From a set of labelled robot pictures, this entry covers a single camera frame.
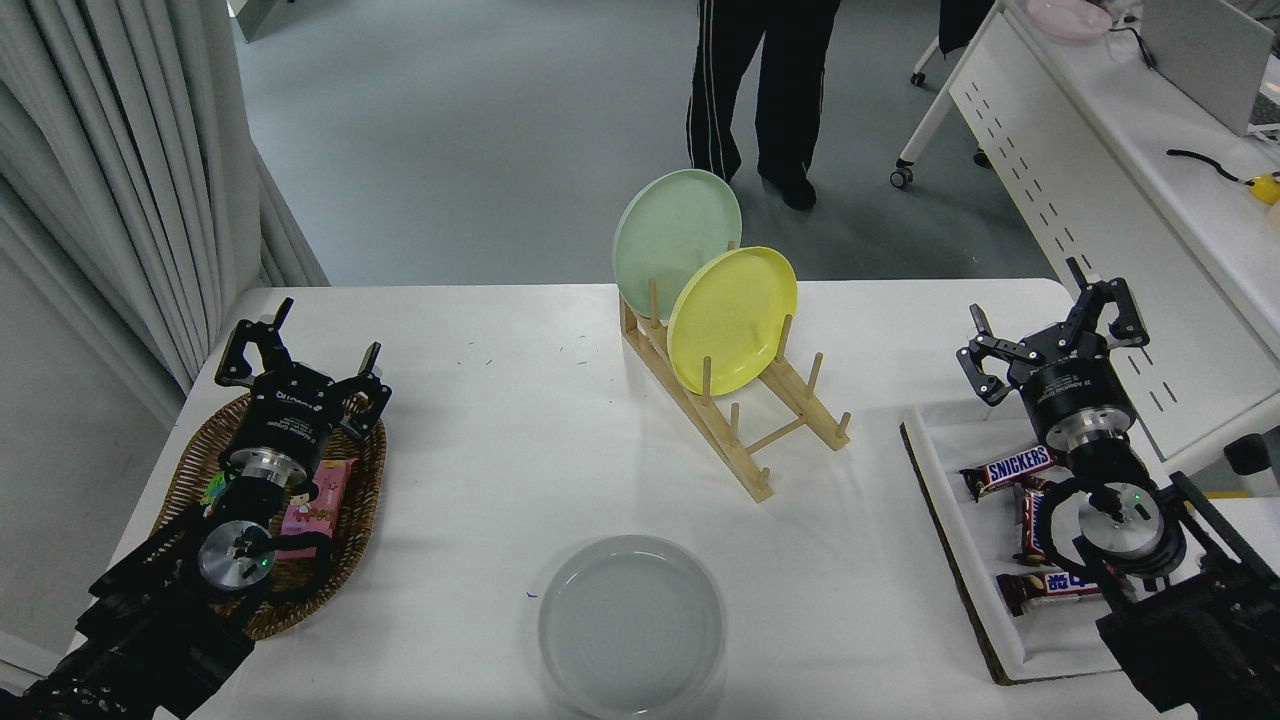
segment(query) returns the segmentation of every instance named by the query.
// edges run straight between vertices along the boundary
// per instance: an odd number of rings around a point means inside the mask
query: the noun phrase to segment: wicker basket
[[[223,406],[191,438],[187,450],[178,461],[173,482],[165,495],[160,516],[152,533],[164,523],[175,518],[182,510],[200,502],[210,478],[218,473],[218,456],[230,442],[239,427],[244,410],[248,407],[248,395],[243,395]],[[284,605],[264,605],[244,628],[244,633],[255,641],[297,625],[328,602],[333,593],[347,582],[356,564],[365,555],[365,546],[374,532],[374,516],[378,511],[378,493],[383,484],[383,464],[387,457],[387,430],[381,420],[364,443],[355,443],[342,432],[335,432],[325,446],[325,460],[356,459],[342,497],[342,510],[338,514],[338,527],[333,536],[333,555],[329,579],[311,597],[301,602]],[[271,520],[271,534],[280,532],[284,510]],[[311,577],[310,559],[282,560],[271,570],[276,589],[293,589],[306,584]],[[233,606],[220,610],[229,614]]]

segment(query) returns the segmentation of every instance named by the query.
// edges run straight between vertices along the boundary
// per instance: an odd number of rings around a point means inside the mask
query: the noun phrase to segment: caster wheel
[[[888,183],[899,190],[906,190],[906,186],[915,179],[911,177],[911,168],[899,168],[888,177]]]

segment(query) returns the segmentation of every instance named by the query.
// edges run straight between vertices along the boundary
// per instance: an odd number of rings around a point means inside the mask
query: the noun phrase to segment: pink plate
[[[1057,40],[1091,42],[1111,29],[1111,15],[1084,0],[1027,0],[1032,24]]]

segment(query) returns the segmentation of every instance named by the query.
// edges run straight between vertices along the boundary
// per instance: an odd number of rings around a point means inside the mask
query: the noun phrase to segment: snickers bar
[[[1036,541],[1036,530],[1041,524],[1041,503],[1044,501],[1044,492],[1053,487],[1053,480],[1046,480],[1032,475],[1014,487],[1014,506],[1018,507],[1018,521],[1021,525],[1021,551],[1014,555],[1014,560],[1023,565],[1039,566],[1048,565],[1044,550]]]
[[[977,502],[988,493],[1012,487],[1018,480],[1032,473],[1052,468],[1055,464],[1048,448],[1037,445],[1011,457],[993,460],[978,468],[965,468],[960,470],[960,475],[964,477],[965,486]]]
[[[1062,570],[1046,570],[1030,575],[997,575],[996,584],[1014,618],[1037,605],[1076,601],[1102,592],[1098,585]]]

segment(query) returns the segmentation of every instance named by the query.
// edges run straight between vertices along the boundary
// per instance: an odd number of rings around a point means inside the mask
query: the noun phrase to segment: desk leg
[[[906,141],[906,147],[902,147],[902,152],[897,159],[899,170],[893,173],[891,182],[893,187],[904,188],[906,183],[911,182],[910,167],[915,164],[915,160],[924,151],[924,147],[933,140],[933,135],[938,132],[938,127],[942,124],[942,119],[947,117],[947,111],[951,110],[951,85],[955,82],[960,69],[964,68],[965,60],[969,59],[969,50],[982,40],[982,36],[991,27],[991,22],[996,18],[996,13],[1001,10],[1004,0],[997,0],[995,5],[991,6],[991,12],[982,20],[982,26],[978,27],[978,32],[974,33],[973,40],[964,49],[964,54],[956,61],[956,67],[952,68],[951,74],[947,76],[947,81],[942,83],[942,90],[938,91],[938,96],[933,99],[933,105],[929,105],[929,110],[924,113],[924,118],[920,124],[916,126],[915,132],[911,133],[911,138]]]

